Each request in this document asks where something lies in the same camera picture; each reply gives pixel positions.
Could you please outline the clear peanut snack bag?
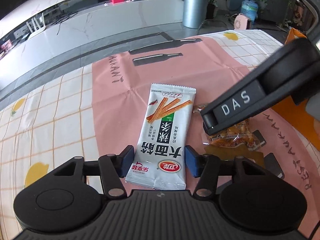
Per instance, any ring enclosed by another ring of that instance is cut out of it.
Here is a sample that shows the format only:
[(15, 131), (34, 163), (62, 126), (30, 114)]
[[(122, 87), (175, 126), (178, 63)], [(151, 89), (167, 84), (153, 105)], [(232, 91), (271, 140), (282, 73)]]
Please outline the clear peanut snack bag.
[(261, 148), (261, 143), (257, 136), (250, 130), (249, 119), (214, 135), (208, 135), (206, 132), (202, 132), (201, 138), (204, 145), (224, 148), (236, 148), (240, 145), (245, 145), (250, 151)]

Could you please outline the pink small appliance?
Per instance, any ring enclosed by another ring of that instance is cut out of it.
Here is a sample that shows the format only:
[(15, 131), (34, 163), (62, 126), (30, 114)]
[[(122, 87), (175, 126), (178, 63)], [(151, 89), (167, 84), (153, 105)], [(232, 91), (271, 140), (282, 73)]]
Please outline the pink small appliance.
[(235, 30), (251, 29), (251, 20), (244, 14), (239, 13), (234, 19)]

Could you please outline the silver trash can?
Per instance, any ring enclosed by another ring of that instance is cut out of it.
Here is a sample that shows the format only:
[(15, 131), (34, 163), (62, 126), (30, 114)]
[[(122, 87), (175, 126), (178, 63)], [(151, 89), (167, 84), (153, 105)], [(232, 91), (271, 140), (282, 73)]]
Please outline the silver trash can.
[(206, 19), (208, 0), (183, 0), (182, 24), (190, 29), (197, 29)]

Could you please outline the orange cardboard box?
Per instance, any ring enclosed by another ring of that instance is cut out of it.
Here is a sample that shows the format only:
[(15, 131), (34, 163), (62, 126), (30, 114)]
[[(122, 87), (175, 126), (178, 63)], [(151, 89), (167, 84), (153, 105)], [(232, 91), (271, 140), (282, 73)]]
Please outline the orange cardboard box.
[(289, 31), (285, 44), (296, 47), (289, 66), (298, 64), (302, 67), (298, 74), (309, 71), (310, 78), (294, 89), (288, 98), (273, 106), (273, 110), (319, 150), (319, 51), (295, 28)]

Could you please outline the blue water jug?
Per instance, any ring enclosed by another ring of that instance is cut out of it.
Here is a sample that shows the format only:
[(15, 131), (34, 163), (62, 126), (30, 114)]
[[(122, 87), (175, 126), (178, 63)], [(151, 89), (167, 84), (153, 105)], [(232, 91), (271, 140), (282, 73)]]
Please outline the blue water jug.
[(240, 13), (250, 19), (251, 23), (255, 22), (259, 5), (255, 0), (244, 0), (241, 4)]

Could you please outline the white tv cabinet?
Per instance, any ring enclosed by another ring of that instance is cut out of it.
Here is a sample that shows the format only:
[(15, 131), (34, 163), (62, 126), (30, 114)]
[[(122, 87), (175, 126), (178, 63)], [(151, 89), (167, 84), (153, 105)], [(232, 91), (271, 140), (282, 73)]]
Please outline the white tv cabinet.
[(182, 0), (143, 0), (86, 9), (48, 27), (5, 55), (1, 59), (1, 88), (73, 48), (126, 31), (179, 23), (182, 17)]

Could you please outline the white spicy strip snack pack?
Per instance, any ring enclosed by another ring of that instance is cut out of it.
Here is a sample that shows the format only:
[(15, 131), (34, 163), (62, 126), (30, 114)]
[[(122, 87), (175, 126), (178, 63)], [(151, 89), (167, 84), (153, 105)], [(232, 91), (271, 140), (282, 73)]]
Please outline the white spicy strip snack pack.
[(153, 83), (126, 182), (157, 190), (185, 190), (184, 148), (196, 89)]

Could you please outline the pink paper table runner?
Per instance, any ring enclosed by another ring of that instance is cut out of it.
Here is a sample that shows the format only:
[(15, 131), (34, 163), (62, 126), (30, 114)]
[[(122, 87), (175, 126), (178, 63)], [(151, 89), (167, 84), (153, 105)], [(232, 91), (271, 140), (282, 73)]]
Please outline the pink paper table runner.
[[(248, 74), (247, 59), (232, 54), (216, 36), (175, 50), (175, 57), (135, 66), (128, 52), (114, 54), (91, 65), (83, 84), (92, 94), (92, 108), (81, 115), (86, 160), (119, 154), (127, 145), (135, 150), (153, 83), (196, 89), (193, 106), (209, 103)], [(202, 119), (191, 112), (185, 145), (203, 152)], [(186, 188), (197, 179), (185, 169)]]

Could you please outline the white wifi router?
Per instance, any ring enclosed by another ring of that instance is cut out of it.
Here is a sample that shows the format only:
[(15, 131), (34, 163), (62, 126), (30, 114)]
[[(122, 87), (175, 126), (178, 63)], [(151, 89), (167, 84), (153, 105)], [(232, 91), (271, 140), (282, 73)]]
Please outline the white wifi router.
[(31, 20), (26, 22), (26, 25), (29, 29), (30, 35), (28, 36), (28, 39), (31, 39), (46, 29), (46, 23), (44, 20), (44, 13), (41, 13), (40, 15), (36, 15), (31, 18)]

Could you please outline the checkered lemon tablecloth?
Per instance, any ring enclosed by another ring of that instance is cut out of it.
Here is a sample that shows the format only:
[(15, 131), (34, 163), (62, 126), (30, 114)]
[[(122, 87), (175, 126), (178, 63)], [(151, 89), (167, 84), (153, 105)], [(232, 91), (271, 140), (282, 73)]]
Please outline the checkered lemon tablecloth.
[[(247, 59), (249, 71), (281, 47), (261, 30), (205, 34), (188, 38), (184, 45), (212, 35), (233, 55)], [(164, 49), (153, 44), (124, 52), (134, 55), (139, 66), (173, 58), (177, 48), (165, 42)], [(83, 84), (91, 77), (91, 65), (60, 74), (1, 108), (1, 239), (13, 239), (22, 230), (13, 209), (20, 191), (74, 156), (86, 160), (81, 115), (92, 108), (92, 94)]]

